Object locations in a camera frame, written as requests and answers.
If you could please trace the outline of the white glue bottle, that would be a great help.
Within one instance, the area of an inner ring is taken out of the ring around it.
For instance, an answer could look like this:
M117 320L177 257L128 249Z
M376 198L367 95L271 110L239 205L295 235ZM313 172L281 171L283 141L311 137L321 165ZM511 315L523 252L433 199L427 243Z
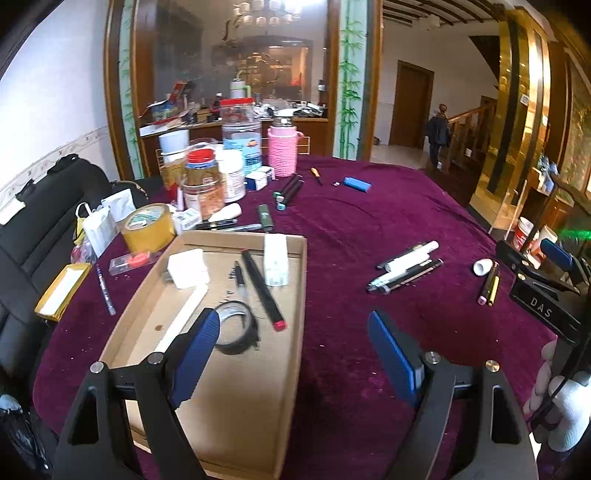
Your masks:
M484 277L484 276L487 276L491 272L494 264L495 264L495 262L492 259L483 258L483 259L477 260L473 264L472 271L476 276Z

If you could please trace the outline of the yellow black marker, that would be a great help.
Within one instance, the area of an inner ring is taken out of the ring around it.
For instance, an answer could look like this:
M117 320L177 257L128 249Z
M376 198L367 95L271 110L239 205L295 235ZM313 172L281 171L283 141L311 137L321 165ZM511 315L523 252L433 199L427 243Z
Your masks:
M493 279L493 283L490 289L490 293L488 295L487 298L487 305L489 307L492 307L495 304L496 301L496 296L497 296L497 292L499 289L499 284L500 284L500 276L499 275L495 275L494 279Z

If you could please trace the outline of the black marker pink cap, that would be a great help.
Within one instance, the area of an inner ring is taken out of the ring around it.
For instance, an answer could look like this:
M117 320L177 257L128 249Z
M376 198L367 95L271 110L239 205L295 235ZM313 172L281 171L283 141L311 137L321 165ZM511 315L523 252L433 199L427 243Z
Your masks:
M498 263L496 261L493 262L491 269L489 270L485 282L483 284L483 287L480 291L479 297L478 297L478 304L481 306L484 306L488 303L491 294L492 294L492 290L493 290L493 285L494 285L494 281L496 278L498 272Z

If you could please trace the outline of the white marker pen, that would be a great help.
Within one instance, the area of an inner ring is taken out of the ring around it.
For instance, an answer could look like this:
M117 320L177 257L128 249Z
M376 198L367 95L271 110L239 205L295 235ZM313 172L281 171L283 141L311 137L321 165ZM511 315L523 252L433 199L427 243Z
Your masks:
M417 249L414 252L389 263L385 270L389 273L406 272L411 267L429 260L431 253L436 251L438 248L439 243L437 241L425 243L422 248Z

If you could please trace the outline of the gold yellow flat box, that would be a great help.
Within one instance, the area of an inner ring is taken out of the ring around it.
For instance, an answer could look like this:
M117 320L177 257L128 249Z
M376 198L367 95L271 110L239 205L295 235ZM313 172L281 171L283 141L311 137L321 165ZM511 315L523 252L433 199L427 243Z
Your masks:
M89 263L66 265L43 293L34 313L46 320L59 322L91 268Z

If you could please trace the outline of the long white strip box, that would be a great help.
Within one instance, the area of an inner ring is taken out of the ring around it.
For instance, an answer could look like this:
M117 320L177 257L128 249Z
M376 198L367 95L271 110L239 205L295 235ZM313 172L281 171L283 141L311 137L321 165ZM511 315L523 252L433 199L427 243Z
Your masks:
M165 331L163 337L156 345L154 349L155 353L164 353L171 345L173 340L181 334L185 324L189 321L194 310L197 309L201 301L204 299L207 291L208 286L206 284L202 284L194 288L179 312L172 320L170 326Z

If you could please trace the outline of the person in black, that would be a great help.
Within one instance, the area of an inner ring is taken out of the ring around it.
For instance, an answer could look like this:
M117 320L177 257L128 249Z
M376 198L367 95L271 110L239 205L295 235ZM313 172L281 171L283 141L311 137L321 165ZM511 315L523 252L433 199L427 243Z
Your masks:
M431 164L436 169L441 169L439 159L440 150L450 144L451 133L449 119L447 117L448 106L441 103L437 113L426 125L426 136L429 142L429 156Z

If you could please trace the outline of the purple pen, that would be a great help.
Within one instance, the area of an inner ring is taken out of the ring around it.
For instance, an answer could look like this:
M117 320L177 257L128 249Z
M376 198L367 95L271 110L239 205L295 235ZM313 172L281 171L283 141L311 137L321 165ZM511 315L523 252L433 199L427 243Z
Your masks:
M106 281L102 272L102 269L100 268L100 266L98 264L95 265L95 270L96 270L96 274L97 274L97 278L98 278L98 284L99 284L99 288L100 291L102 293L103 299L105 301L105 305L107 308L107 311L109 313L110 316L115 316L116 315L116 310L115 307L113 305L110 293L108 291L107 285L106 285Z

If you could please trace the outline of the purple velvet tablecloth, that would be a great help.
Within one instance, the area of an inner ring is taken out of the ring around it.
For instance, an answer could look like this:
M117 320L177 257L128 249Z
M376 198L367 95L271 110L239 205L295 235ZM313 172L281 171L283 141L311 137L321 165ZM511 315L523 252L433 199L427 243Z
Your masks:
M510 297L503 270L495 304L477 302L482 282L473 264L495 243L423 173L398 166L304 156L315 167L274 230L287 236L290 278L271 293L287 322L276 332L253 287L247 305L259 323L259 344L240 355L215 347L190 399L176 410L207 477L217 479L381 479L412 423L370 343L368 319L380 310L426 350L472 367L493 360L518 402L541 366L551 332ZM342 184L354 177L368 193ZM190 231L168 253L204 250L211 282L192 316L236 298L230 270L242 251L263 258L263 235ZM418 243L437 241L430 259L444 265L388 295L367 285L388 273L376 265ZM126 403L143 476L162 479L139 408Z

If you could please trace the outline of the clear red box cutter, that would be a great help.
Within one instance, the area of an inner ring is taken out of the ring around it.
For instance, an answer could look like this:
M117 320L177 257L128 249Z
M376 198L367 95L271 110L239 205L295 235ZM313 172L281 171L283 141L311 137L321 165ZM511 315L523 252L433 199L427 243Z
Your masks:
M159 259L160 255L160 252L145 251L115 257L109 262L109 274L111 276L117 276L144 266L152 265Z

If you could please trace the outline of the black tape roll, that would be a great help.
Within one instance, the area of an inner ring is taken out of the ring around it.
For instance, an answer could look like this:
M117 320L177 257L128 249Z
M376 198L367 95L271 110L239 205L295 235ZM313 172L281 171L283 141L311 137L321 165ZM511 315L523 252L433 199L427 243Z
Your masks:
M252 309L242 301L232 300L219 304L217 313L219 335L215 348L224 355L240 355L259 344L259 323Z

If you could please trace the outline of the blue lighter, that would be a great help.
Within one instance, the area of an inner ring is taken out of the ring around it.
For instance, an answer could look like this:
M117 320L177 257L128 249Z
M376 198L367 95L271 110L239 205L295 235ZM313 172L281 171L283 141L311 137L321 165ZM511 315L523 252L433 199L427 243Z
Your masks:
M363 193L368 193L370 191L370 188L372 188L372 184L360 179L356 179L354 177L345 177L342 180L342 184L348 186L349 188L353 188L356 191L361 191Z

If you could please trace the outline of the white square box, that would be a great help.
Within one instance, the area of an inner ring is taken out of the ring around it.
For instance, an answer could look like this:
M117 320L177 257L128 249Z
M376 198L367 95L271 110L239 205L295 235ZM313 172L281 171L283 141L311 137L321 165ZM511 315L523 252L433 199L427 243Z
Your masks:
M167 272L179 290L208 285L211 282L202 249L191 249L170 255Z

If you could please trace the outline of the black sofa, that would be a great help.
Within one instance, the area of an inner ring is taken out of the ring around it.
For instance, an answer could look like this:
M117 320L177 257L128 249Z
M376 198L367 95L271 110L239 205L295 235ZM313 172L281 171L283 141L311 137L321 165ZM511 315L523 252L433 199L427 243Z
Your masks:
M163 191L156 177L110 181L98 166L76 154L62 157L39 182L21 190L25 203L1 228L1 392L20 401L29 394L36 364L50 336L34 313L41 295L69 262L76 208L121 190L142 206Z

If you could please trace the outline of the small black pen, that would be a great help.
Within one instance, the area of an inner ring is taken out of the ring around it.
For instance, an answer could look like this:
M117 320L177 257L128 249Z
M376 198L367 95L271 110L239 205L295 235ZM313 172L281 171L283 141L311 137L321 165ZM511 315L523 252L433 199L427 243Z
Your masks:
M235 261L235 283L236 292L238 293L239 299L242 303L247 302L247 292L245 286L245 277L243 277L242 266Z

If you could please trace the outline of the yellow packing tape roll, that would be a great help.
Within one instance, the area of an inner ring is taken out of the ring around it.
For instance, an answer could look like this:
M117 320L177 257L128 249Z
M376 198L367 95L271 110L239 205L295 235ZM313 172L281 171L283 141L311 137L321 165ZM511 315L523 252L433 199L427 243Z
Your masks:
M130 253L159 251L176 235L169 207L164 203L136 209L122 221L120 230Z

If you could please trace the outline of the black marker red cap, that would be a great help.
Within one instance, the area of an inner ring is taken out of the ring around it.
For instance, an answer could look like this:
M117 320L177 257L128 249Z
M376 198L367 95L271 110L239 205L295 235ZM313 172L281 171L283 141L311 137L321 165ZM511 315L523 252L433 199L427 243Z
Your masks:
M242 251L242 261L245 263L246 271L249 273L252 285L256 290L260 303L263 305L263 310L266 311L267 318L270 319L273 330L276 332L283 331L287 328L287 322L284 320L283 315L281 315L280 309L276 301L274 301L273 295L270 294L270 290L267 288L266 282L264 282L263 275L260 273L259 267L254 262L249 250Z

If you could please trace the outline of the small orange screwdriver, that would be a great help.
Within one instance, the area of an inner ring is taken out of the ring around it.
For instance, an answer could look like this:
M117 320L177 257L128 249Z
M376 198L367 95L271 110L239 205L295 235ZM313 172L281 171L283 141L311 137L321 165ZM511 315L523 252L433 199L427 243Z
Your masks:
M315 167L311 167L311 174L312 174L312 176L314 176L314 177L315 177L315 179L317 180L317 182L318 182L318 185L321 185L321 186L322 186L322 185L324 185L324 184L322 183L321 175L320 175L320 173L318 172L318 169L317 169L317 168L315 168Z

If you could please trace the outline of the tall white box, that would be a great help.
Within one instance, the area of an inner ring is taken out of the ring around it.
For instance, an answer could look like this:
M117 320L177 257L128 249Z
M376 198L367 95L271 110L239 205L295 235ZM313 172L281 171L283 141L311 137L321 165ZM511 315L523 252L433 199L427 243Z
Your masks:
M288 278L290 278L287 236L267 233L264 235L263 241L263 271L266 285L270 287L287 286Z

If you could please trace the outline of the black markers bundle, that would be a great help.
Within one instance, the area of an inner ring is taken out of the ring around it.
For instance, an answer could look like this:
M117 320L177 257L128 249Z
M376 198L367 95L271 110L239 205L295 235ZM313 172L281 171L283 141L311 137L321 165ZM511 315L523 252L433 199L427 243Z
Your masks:
M297 195L297 192L301 190L301 186L303 185L304 179L301 175L291 175L287 184L283 186L283 189L273 193L274 199L276 199L276 209L279 211L286 210L291 199Z

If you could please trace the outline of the clear jar orange label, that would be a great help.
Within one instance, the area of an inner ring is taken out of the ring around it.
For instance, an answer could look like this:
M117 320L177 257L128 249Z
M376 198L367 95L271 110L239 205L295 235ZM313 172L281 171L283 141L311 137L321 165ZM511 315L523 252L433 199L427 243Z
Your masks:
M225 206L219 180L202 185L183 184L182 193L185 207L198 211L203 221L207 221Z

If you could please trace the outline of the green lighter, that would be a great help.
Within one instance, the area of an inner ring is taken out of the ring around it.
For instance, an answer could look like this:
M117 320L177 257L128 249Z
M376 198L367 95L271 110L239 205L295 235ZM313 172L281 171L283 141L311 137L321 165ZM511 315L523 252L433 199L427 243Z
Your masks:
M259 212L259 223L262 225L262 229L266 233L270 233L273 231L273 217L270 215L269 206L266 204L260 204L257 208L257 212Z

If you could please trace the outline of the red lid spice jar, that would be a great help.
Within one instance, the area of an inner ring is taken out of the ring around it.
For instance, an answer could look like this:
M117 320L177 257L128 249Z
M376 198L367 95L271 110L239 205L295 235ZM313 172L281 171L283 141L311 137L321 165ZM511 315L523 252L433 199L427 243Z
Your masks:
M185 183L189 186L209 185L219 180L218 164L212 149L195 149L187 154L184 165Z

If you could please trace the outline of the small white blue box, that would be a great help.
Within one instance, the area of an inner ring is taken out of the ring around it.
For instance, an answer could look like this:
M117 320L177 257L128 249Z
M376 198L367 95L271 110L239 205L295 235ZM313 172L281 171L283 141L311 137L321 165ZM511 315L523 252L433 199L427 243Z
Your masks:
M249 191L260 191L276 179L273 167L262 166L245 176L245 187Z

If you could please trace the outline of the white pill bottle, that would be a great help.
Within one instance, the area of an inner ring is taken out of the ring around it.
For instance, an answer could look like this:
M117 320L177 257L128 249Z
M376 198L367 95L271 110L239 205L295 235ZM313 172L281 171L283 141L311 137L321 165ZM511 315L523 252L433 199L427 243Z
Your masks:
M224 202L230 204L245 197L245 171L243 171L242 151L218 149L215 153Z

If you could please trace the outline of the large clear plastic jar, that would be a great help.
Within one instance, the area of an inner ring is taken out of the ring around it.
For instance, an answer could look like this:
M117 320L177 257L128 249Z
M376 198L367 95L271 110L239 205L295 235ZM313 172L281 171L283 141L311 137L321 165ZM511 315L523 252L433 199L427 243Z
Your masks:
M221 129L223 147L242 153L245 175L263 165L262 122L252 98L222 100Z

